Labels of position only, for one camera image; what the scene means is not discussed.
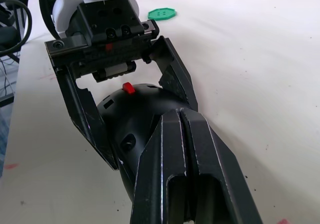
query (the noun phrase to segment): green plastic gear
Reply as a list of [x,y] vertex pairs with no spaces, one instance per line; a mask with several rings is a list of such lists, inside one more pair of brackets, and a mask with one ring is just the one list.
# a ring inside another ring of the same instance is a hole
[[172,8],[159,8],[152,10],[148,13],[148,19],[156,21],[168,20],[176,16],[176,10]]

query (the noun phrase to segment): pink mark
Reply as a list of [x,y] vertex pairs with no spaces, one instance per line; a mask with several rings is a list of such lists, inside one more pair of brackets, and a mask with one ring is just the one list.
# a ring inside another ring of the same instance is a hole
[[45,76],[39,77],[38,80],[41,80],[43,78],[48,78],[48,77],[51,77],[53,75],[55,75],[55,74],[53,73],[53,74],[50,74],[50,75],[45,75]]
[[277,224],[291,224],[287,219],[282,219]]
[[11,170],[11,169],[13,169],[13,168],[16,168],[18,165],[19,165],[18,163],[4,165],[4,169],[6,169],[6,170]]

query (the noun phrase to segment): white tabletop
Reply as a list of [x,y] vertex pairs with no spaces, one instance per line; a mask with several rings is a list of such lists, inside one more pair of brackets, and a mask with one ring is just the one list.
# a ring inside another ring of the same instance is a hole
[[[191,74],[199,111],[235,153],[265,224],[320,223],[320,0],[137,0],[159,21]],[[127,224],[131,202],[72,124],[44,45],[38,7],[22,47],[1,224]],[[96,83],[77,83],[96,103],[131,82],[157,84],[154,64]]]

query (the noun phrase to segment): black robot arm segment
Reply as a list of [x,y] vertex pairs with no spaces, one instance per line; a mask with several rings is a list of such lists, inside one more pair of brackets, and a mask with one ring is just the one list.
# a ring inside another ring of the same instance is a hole
[[[66,38],[46,42],[67,111],[101,157],[119,169],[131,224],[261,224],[234,154],[198,113],[191,76],[154,20],[128,0],[82,3]],[[96,106],[76,79],[97,82],[155,61],[161,87],[138,84]]]

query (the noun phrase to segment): white robot part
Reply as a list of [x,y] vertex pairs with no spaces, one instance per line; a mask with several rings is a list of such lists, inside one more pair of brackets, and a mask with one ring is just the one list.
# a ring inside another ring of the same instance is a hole
[[[84,3],[92,3],[106,0],[56,0],[52,10],[52,18],[55,30],[59,36],[64,37],[64,32],[68,29],[70,19],[77,10],[77,6]],[[139,6],[136,0],[129,0],[134,11],[139,15]]]

